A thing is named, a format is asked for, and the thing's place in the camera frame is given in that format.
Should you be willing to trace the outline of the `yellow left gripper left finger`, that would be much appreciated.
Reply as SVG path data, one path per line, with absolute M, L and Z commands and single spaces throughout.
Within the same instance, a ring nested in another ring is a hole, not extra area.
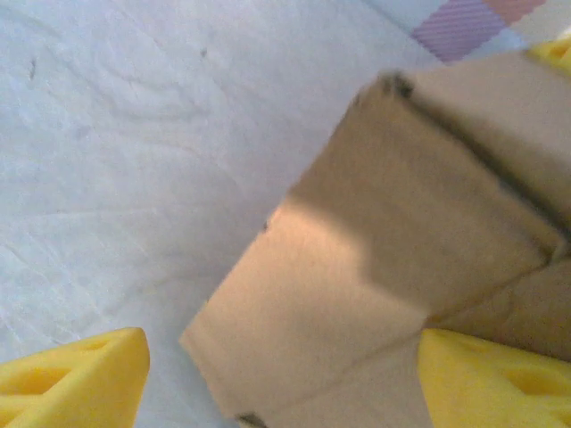
M 0 428 L 134 428 L 150 369 L 123 328 L 0 364 Z

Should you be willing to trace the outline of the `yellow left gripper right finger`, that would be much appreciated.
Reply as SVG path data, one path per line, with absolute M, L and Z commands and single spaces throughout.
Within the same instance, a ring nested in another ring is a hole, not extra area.
M 571 363 L 426 329 L 418 378 L 434 428 L 571 428 Z

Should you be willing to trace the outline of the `brown cardboard paper box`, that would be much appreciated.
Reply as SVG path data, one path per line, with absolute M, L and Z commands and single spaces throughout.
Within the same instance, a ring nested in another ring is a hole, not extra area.
M 571 75 L 526 53 L 359 91 L 180 341 L 240 428 L 433 428 L 441 328 L 571 368 Z

